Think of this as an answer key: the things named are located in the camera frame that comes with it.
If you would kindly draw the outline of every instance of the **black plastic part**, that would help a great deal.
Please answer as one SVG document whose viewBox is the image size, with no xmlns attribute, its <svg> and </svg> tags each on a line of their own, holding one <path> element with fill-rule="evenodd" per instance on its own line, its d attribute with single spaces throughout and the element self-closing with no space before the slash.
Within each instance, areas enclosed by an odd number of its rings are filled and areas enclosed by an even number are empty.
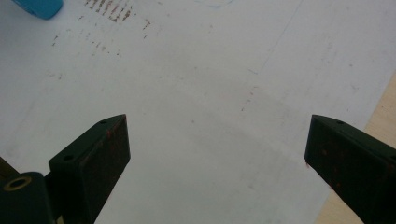
<svg viewBox="0 0 396 224">
<path fill-rule="evenodd" d="M 64 223 L 93 223 L 130 158 L 125 115 L 96 123 L 52 158 L 49 182 L 63 196 Z"/>
<path fill-rule="evenodd" d="M 396 222 L 396 150 L 341 120 L 313 115 L 305 161 L 364 223 Z"/>
<path fill-rule="evenodd" d="M 0 182 L 0 223 L 53 224 L 44 176 L 29 172 Z"/>
</svg>

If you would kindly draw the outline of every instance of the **wooden surface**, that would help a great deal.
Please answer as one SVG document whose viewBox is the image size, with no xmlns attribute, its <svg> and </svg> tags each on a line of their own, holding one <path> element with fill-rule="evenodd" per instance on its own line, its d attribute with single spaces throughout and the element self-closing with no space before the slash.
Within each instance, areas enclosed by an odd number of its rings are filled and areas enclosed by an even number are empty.
<svg viewBox="0 0 396 224">
<path fill-rule="evenodd" d="M 365 132 L 396 147 L 396 74 L 390 80 Z M 316 221 L 318 224 L 362 223 L 358 216 L 332 191 Z"/>
</svg>

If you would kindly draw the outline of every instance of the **blue object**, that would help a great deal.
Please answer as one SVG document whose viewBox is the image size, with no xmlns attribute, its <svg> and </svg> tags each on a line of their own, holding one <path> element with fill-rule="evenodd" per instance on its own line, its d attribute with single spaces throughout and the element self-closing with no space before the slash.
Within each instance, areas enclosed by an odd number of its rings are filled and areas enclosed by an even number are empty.
<svg viewBox="0 0 396 224">
<path fill-rule="evenodd" d="M 38 18 L 48 20 L 55 16 L 64 4 L 63 0 L 13 0 L 25 11 L 37 16 Z"/>
</svg>

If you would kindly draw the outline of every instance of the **screw hole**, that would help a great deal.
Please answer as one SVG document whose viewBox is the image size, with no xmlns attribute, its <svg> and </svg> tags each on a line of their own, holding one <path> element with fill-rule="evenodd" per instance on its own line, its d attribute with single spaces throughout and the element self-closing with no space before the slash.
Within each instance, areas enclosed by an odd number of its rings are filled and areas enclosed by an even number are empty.
<svg viewBox="0 0 396 224">
<path fill-rule="evenodd" d="M 74 156 L 72 156 L 72 155 L 68 155 L 68 156 L 64 157 L 64 161 L 71 161 L 73 159 L 74 159 Z"/>
<path fill-rule="evenodd" d="M 17 179 L 15 181 L 11 182 L 9 184 L 9 186 L 12 187 L 12 188 L 17 188 L 17 187 L 23 185 L 24 183 L 26 183 L 25 179 Z"/>
<path fill-rule="evenodd" d="M 32 177 L 30 176 L 21 176 L 16 179 L 11 180 L 4 186 L 5 191 L 13 191 L 17 189 L 22 189 L 25 186 L 29 185 L 32 182 Z"/>
</svg>

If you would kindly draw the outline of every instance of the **paper sheet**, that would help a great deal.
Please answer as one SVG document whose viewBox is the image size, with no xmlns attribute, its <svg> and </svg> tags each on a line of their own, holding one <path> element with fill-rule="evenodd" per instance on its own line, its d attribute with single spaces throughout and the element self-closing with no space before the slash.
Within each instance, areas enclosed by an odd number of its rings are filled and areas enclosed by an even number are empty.
<svg viewBox="0 0 396 224">
<path fill-rule="evenodd" d="M 310 116 L 362 129 L 395 71 L 394 1 L 0 3 L 0 153 L 20 172 L 127 114 L 132 161 L 96 223 L 313 223 Z"/>
</svg>

